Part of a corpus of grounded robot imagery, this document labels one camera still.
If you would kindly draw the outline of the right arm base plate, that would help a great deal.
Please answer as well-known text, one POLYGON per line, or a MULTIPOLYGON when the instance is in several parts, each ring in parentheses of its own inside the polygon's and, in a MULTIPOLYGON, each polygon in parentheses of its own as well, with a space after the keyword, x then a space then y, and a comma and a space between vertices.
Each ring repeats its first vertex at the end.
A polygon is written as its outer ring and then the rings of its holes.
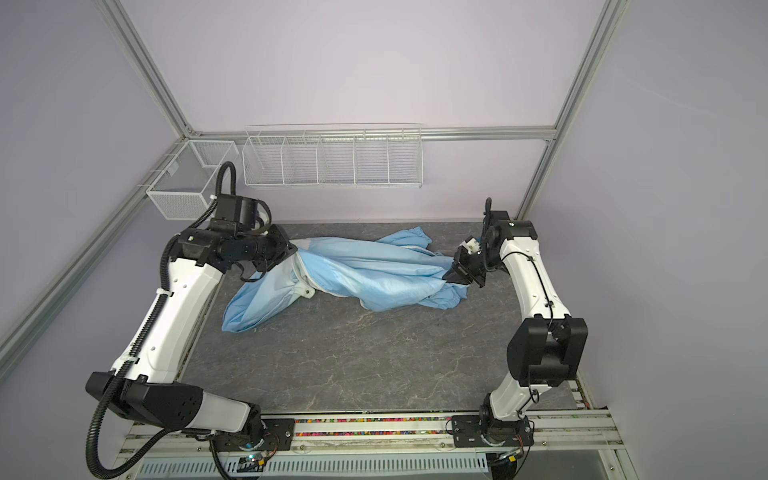
POLYGON ((458 448, 528 447, 534 444, 533 427, 526 420, 501 421, 479 414, 454 415, 449 432, 458 448))

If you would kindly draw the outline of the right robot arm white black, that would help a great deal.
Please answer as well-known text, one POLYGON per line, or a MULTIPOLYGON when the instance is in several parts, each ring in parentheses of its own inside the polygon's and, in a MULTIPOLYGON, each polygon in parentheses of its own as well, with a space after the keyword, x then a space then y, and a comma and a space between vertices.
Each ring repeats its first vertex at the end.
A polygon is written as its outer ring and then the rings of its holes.
POLYGON ((588 337, 586 321, 571 314, 548 276, 537 239, 512 222, 488 227, 457 248, 444 275, 450 283, 483 287, 487 274, 510 277, 521 324, 507 346, 507 374, 479 410, 479 435, 494 446, 532 436, 527 411, 549 390, 573 380, 588 337))

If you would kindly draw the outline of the light blue jacket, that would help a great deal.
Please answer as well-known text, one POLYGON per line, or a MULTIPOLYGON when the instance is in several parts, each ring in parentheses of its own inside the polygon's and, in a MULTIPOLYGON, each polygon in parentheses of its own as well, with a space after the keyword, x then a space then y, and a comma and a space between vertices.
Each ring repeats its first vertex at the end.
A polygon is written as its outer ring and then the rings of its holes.
POLYGON ((452 309, 467 298, 468 287, 443 278, 452 259, 429 251, 431 243, 420 227, 376 241, 295 240, 296 253, 264 274, 253 274, 242 285, 223 313, 221 330, 245 332, 317 292, 355 298, 373 312, 413 305, 452 309))

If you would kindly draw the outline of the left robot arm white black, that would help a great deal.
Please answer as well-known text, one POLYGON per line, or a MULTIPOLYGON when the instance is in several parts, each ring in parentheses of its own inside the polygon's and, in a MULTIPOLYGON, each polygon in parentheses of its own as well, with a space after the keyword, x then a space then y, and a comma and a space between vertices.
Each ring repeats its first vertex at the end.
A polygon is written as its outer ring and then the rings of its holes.
POLYGON ((87 392, 98 404, 85 444, 86 465, 98 479, 127 473, 163 437, 181 432, 211 445, 261 446, 266 428, 259 406, 178 381, 195 328, 224 274, 242 261, 268 272, 296 251, 285 230, 239 232, 187 228, 163 250, 160 287, 145 319, 113 366, 94 372, 87 392), (108 468, 99 458, 99 437, 106 412, 158 427, 159 431, 122 465, 108 468))

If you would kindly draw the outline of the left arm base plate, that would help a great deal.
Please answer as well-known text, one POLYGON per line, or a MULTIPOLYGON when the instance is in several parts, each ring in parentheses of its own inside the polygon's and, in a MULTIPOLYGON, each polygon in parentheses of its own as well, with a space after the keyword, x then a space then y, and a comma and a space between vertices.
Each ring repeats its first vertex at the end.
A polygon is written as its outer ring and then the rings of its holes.
POLYGON ((250 422, 243 432, 217 434, 213 441, 219 452, 287 451, 295 425, 292 418, 261 418, 250 422))

